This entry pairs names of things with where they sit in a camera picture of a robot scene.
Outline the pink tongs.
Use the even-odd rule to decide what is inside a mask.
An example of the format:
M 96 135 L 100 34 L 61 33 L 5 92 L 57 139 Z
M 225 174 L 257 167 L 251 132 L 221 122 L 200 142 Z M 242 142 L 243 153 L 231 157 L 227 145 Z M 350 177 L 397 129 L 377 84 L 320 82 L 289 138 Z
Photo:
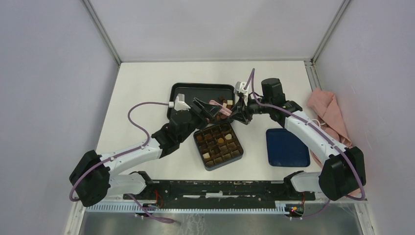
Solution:
M 227 106 L 226 103 L 225 104 L 220 104 L 220 103 L 218 103 L 215 100 L 210 100 L 209 101 L 209 104 L 210 105 L 214 105 L 214 106 L 218 106 L 220 108 L 219 109 L 219 113 L 221 113 L 221 114 L 223 114 L 223 115 L 225 115 L 227 117 L 229 117 L 232 114 L 231 109 L 229 109 L 229 108 L 226 107 Z

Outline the black chocolate tray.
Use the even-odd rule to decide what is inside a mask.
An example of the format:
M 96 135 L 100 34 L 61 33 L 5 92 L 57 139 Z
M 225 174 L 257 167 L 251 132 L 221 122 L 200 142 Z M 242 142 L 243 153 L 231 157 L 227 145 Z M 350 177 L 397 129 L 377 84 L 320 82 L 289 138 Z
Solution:
M 175 101 L 178 94 L 184 94 L 186 104 L 198 113 L 201 109 L 193 103 L 194 98 L 204 103 L 209 103 L 210 100 L 220 104 L 225 100 L 235 101 L 234 86 L 229 84 L 176 83 L 171 88 L 169 101 Z

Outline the blue chocolate box with insert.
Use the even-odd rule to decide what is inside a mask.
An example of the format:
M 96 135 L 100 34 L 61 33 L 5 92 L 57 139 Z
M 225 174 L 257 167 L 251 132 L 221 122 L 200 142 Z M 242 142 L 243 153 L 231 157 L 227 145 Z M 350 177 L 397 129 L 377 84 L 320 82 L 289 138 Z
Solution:
M 193 134 L 207 171 L 213 171 L 242 158 L 244 149 L 228 121 L 217 123 Z

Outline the blue box lid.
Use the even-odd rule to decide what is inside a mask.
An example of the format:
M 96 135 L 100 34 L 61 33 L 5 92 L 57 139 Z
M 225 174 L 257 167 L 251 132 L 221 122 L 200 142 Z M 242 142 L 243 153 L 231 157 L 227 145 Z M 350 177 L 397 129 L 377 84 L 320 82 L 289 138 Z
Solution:
M 294 134 L 282 128 L 266 131 L 268 163 L 274 167 L 308 167 L 308 147 Z

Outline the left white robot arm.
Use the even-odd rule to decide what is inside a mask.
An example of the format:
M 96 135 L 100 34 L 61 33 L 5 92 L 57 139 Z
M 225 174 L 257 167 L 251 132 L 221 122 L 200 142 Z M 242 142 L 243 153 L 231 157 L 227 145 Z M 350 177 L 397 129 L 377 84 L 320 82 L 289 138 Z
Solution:
M 106 154 L 97 154 L 95 150 L 86 152 L 69 176 L 70 201 L 80 201 L 84 207 L 89 207 L 106 196 L 128 193 L 149 199 L 154 193 L 153 185 L 140 173 L 124 175 L 123 172 L 178 150 L 190 134 L 207 127 L 223 108 L 198 98 L 194 98 L 193 103 L 196 108 L 180 99 L 169 102 L 168 106 L 176 113 L 157 132 L 151 135 L 146 132 L 146 139 L 138 144 Z

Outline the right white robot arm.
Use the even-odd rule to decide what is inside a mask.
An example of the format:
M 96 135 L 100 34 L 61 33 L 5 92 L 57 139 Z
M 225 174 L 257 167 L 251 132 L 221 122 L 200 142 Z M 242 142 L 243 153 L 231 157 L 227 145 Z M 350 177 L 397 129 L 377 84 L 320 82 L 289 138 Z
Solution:
M 278 78 L 261 81 L 262 96 L 254 92 L 254 79 L 237 82 L 235 94 L 238 101 L 231 110 L 230 118 L 245 125 L 253 115 L 268 114 L 288 132 L 301 140 L 313 152 L 323 167 L 319 172 L 298 171 L 285 179 L 283 195 L 289 200 L 297 199 L 302 192 L 320 192 L 329 200 L 342 197 L 362 201 L 366 194 L 364 154 L 358 147 L 347 147 L 315 124 L 292 100 L 286 100 Z

